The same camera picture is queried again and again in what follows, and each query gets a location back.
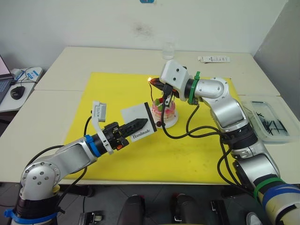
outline yellow paper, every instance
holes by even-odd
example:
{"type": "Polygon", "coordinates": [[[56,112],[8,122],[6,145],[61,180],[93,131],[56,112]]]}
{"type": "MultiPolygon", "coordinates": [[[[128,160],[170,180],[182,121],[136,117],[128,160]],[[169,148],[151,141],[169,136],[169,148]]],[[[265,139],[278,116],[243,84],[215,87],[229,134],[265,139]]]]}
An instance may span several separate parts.
{"type": "MultiPolygon", "coordinates": [[[[102,128],[115,121],[120,126],[123,125],[121,109],[143,102],[148,102],[151,107],[150,87],[147,82],[149,77],[149,75],[135,74],[92,73],[65,144],[83,136],[85,122],[91,116],[93,100],[107,103],[106,122],[100,123],[102,128]]],[[[239,100],[231,80],[226,80],[230,86],[230,94],[239,100]]],[[[160,90],[155,87],[152,89],[154,99],[162,97],[160,90]]],[[[176,99],[175,103],[179,119],[173,127],[167,130],[171,135],[176,136],[186,132],[187,119],[196,106],[179,99],[176,99]]],[[[190,130],[204,125],[216,127],[209,107],[200,103],[198,112],[190,122],[190,130]]],[[[194,134],[207,132],[212,132],[212,130],[204,129],[194,134]]],[[[95,129],[89,123],[87,134],[94,135],[95,133],[95,129]]],[[[221,156],[222,150],[218,135],[174,140],[167,137],[163,130],[158,129],[154,134],[130,143],[120,151],[115,150],[112,155],[106,153],[101,156],[97,162],[89,166],[84,179],[224,184],[225,182],[217,172],[217,162],[221,156]]],[[[233,170],[233,159],[231,156],[228,159],[233,170]]],[[[232,180],[229,178],[224,162],[221,170],[229,180],[232,180]]],[[[82,172],[71,174],[67,176],[67,179],[76,179],[80,173],[82,172]]]]}

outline green ring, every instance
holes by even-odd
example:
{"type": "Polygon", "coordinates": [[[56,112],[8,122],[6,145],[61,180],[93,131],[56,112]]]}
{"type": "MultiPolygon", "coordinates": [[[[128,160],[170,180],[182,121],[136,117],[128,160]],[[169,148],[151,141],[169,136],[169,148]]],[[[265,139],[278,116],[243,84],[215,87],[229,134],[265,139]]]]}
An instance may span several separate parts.
{"type": "Polygon", "coordinates": [[[197,71],[196,76],[194,77],[194,81],[193,81],[191,90],[190,90],[190,92],[189,92],[189,96],[188,96],[188,101],[187,101],[187,102],[188,102],[190,105],[192,105],[192,102],[193,102],[193,99],[194,99],[195,88],[196,88],[196,85],[197,85],[199,79],[200,79],[200,72],[197,71]]]}
{"type": "Polygon", "coordinates": [[[283,180],[281,180],[279,177],[272,177],[272,178],[269,178],[269,179],[266,179],[264,180],[263,182],[260,182],[254,189],[254,192],[253,192],[253,197],[255,200],[257,200],[257,195],[258,195],[258,191],[266,186],[267,184],[270,184],[272,182],[275,182],[275,181],[281,181],[281,182],[284,182],[283,180]]]}

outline clear glass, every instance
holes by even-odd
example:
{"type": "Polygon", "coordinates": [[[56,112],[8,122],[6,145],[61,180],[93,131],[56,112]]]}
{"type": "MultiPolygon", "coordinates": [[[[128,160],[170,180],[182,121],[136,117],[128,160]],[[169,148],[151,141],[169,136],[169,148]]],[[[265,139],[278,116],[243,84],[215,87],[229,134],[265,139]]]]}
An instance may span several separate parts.
{"type": "Polygon", "coordinates": [[[175,54],[175,44],[173,42],[165,42],[163,45],[163,58],[165,60],[173,59],[175,54]]]}

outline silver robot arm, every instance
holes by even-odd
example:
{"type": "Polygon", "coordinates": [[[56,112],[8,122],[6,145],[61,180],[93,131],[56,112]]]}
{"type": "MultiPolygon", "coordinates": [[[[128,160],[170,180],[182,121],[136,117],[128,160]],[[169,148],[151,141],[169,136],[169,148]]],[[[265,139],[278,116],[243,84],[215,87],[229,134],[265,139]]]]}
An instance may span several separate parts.
{"type": "Polygon", "coordinates": [[[111,123],[102,130],[98,122],[105,121],[106,104],[93,103],[92,123],[97,134],[86,135],[59,148],[53,155],[39,157],[27,165],[21,176],[21,190],[13,210],[6,210],[5,216],[11,218],[12,225],[55,224],[61,197],[58,185],[68,174],[75,173],[92,163],[105,153],[112,154],[129,142],[126,137],[137,132],[148,119],[136,119],[119,126],[111,123]]]}
{"type": "Polygon", "coordinates": [[[203,101],[210,107],[211,115],[219,130],[228,138],[224,143],[231,148],[235,159],[233,166],[243,186],[254,190],[274,225],[300,224],[300,190],[280,179],[278,167],[259,140],[239,102],[229,93],[228,83],[221,78],[192,78],[178,62],[166,63],[159,87],[164,95],[175,95],[190,105],[203,101]]]}

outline black mouse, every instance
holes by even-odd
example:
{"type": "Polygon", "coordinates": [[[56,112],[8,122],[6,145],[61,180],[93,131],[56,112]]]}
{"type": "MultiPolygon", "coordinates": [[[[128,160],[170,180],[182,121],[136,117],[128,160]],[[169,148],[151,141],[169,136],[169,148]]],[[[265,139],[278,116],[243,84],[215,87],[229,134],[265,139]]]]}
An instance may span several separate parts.
{"type": "Polygon", "coordinates": [[[18,100],[23,96],[24,91],[25,91],[25,87],[23,87],[23,86],[16,87],[10,91],[10,96],[13,99],[18,100]]]}

